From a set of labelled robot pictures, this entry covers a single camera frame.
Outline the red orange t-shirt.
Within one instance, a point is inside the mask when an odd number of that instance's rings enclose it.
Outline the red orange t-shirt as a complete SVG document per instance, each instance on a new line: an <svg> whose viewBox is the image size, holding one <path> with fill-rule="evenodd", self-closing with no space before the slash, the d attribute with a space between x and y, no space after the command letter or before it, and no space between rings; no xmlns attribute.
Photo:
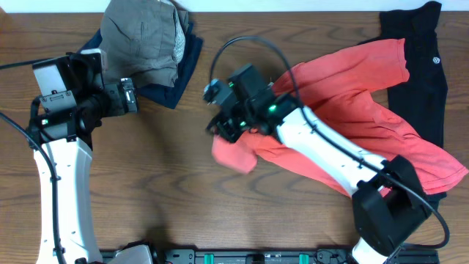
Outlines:
<svg viewBox="0 0 469 264"><path fill-rule="evenodd" d="M415 167L425 193L439 194L455 187L468 168L372 98L377 90L408 81L406 64L404 39L377 40L301 62L291 73L284 73L273 89L280 95L293 91L297 83L303 103L324 123L388 160L404 156ZM234 144L215 136L212 155L220 165L243 174L263 158L341 194L346 192L319 166L272 136L245 132Z"/></svg>

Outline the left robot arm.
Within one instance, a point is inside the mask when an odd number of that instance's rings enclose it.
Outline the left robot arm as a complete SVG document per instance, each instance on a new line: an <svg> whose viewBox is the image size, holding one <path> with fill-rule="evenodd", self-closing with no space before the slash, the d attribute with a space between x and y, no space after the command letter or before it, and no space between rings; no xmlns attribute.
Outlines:
<svg viewBox="0 0 469 264"><path fill-rule="evenodd" d="M32 65L41 94L32 101L29 144L40 176L39 263L104 263L92 221L92 132L106 117L139 110L130 78L104 82L106 53L68 53Z"/></svg>

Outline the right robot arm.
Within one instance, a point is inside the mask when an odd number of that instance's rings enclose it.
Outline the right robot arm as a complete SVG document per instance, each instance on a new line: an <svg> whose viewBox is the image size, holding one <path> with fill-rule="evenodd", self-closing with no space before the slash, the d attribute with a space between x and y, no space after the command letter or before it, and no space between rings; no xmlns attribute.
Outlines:
<svg viewBox="0 0 469 264"><path fill-rule="evenodd" d="M429 218L431 207L406 158L397 155L389 161L352 143L293 95L275 95L253 65L235 71L228 82L213 79L204 88L203 98L221 108L208 131L230 143L251 130L273 133L351 196L360 235L350 253L353 262L388 263Z"/></svg>

